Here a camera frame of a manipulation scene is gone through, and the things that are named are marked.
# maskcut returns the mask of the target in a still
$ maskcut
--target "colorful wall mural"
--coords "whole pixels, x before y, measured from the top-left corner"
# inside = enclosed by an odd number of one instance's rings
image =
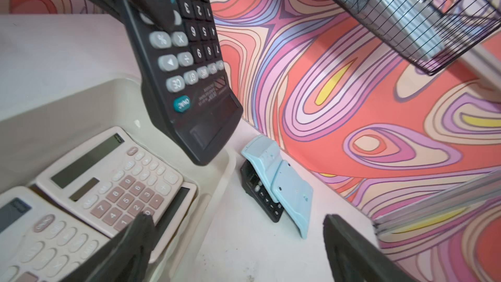
[[[501,93],[462,63],[429,77],[331,0],[211,3],[243,117],[367,216],[501,169]],[[88,0],[1,0],[0,12],[102,13]],[[501,34],[483,45],[501,59]],[[501,281],[499,207],[428,220],[381,248],[419,281]]]

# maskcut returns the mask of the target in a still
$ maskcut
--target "metal wire basket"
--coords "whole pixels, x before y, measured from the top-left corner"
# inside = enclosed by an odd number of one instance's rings
[[[501,11],[489,0],[334,1],[429,75],[501,26]]]

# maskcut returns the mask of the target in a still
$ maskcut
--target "teal on/c button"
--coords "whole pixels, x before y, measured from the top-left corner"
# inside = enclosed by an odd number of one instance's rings
[[[177,112],[185,112],[190,105],[189,97],[184,95],[174,100],[174,110]]]

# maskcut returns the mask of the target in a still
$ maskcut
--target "gray button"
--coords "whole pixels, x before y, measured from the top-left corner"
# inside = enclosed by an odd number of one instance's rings
[[[174,10],[174,25],[181,25],[181,22],[181,15],[179,14],[179,12]]]
[[[199,78],[207,78],[209,76],[209,71],[206,66],[201,66],[196,70]]]
[[[207,69],[209,69],[210,74],[215,74],[217,72],[217,67],[215,63],[208,64]]]
[[[167,78],[165,82],[167,90],[170,92],[178,92],[184,90],[184,80],[179,75],[172,78]]]
[[[216,66],[219,71],[224,69],[224,62],[222,60],[216,61]]]
[[[150,43],[156,49],[169,48],[172,46],[169,34],[160,31],[150,33]]]
[[[198,75],[195,70],[184,73],[184,82],[188,85],[193,85],[198,82]]]
[[[189,52],[177,54],[177,60],[180,66],[191,66],[193,64],[193,56]]]
[[[162,71],[172,71],[179,68],[177,58],[173,54],[168,54],[158,58],[158,66]]]
[[[143,20],[144,23],[146,23],[148,25],[153,25],[153,21],[151,21],[150,18],[148,18],[142,12],[139,14],[139,16],[141,17],[141,20]]]
[[[184,32],[174,32],[171,35],[172,43],[176,47],[188,46],[188,37]]]

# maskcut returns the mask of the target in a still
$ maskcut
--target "black calculator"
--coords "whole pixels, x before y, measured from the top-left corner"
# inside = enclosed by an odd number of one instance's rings
[[[258,202],[273,222],[279,222],[284,208],[280,203],[272,201],[249,160],[243,163],[240,173],[242,175],[242,187],[246,193]]]
[[[229,87],[209,0],[92,0],[124,23],[154,126],[197,165],[233,134],[242,105]]]

